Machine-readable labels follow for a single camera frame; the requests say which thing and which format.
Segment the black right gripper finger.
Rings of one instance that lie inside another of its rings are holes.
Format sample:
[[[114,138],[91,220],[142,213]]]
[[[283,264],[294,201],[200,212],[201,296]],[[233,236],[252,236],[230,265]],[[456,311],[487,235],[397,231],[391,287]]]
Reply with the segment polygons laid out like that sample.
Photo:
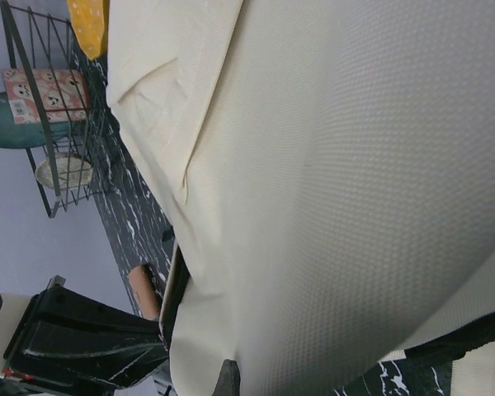
[[[217,379],[214,396],[239,396],[241,376],[236,361],[226,359]]]

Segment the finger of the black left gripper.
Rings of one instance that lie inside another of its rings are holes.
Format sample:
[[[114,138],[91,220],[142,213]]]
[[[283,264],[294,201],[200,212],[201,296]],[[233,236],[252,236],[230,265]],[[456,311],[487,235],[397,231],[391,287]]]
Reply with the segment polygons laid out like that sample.
[[[27,324],[4,354],[3,374],[71,388],[84,381],[108,389],[130,388],[166,359],[158,325],[39,319]]]
[[[158,325],[63,286],[40,292],[25,326],[26,342],[158,342]]]

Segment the salmon leather wallet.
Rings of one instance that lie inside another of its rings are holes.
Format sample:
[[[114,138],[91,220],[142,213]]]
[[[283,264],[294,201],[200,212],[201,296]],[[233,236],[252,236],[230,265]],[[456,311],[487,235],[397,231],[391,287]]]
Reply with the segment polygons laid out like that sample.
[[[158,320],[160,303],[148,267],[139,265],[133,268],[128,275],[128,280],[142,317],[147,320]]]

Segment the cream canvas backpack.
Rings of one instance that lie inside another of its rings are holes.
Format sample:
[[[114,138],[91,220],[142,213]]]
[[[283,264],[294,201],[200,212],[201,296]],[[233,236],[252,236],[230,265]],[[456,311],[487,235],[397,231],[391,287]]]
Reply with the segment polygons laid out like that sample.
[[[495,1],[114,1],[106,100],[188,271],[180,395],[322,395],[495,314]]]

